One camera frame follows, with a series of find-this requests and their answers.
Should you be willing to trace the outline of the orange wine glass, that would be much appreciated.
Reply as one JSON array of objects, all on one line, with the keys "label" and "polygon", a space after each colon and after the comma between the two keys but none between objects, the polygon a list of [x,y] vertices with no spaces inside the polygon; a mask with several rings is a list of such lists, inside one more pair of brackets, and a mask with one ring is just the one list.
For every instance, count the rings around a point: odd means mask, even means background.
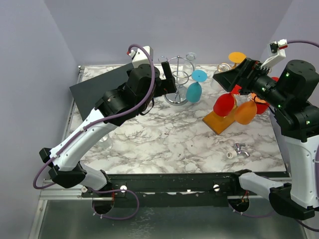
[{"label": "orange wine glass", "polygon": [[260,115],[266,111],[269,104],[260,99],[255,93],[249,95],[249,100],[242,103],[235,112],[235,121],[239,124],[249,124],[256,115]]}]

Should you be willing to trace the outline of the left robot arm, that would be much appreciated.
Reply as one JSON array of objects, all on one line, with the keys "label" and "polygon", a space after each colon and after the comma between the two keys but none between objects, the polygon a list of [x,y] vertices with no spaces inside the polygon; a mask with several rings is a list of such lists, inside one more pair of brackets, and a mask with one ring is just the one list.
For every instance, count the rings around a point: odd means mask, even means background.
[{"label": "left robot arm", "polygon": [[103,170],[82,165],[80,159],[104,136],[125,121],[145,115],[154,98],[176,90],[175,78],[168,62],[161,63],[165,79],[150,64],[128,70],[128,81],[106,91],[80,126],[62,143],[43,148],[40,157],[50,170],[51,180],[63,188],[82,185],[92,188],[98,196],[110,193],[110,179]]}]

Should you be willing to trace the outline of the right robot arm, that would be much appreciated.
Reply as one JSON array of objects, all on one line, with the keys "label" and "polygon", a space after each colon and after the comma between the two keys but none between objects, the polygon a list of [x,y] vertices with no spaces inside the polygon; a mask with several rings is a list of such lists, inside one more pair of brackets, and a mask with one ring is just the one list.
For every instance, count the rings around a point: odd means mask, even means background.
[{"label": "right robot arm", "polygon": [[230,191],[235,195],[251,191],[269,200],[282,216],[296,220],[314,217],[319,210],[319,109],[309,97],[319,82],[315,67],[304,60],[291,60],[275,81],[260,62],[246,58],[213,78],[227,92],[239,86],[241,95],[254,93],[269,103],[289,151],[289,183],[240,170],[229,183]]}]

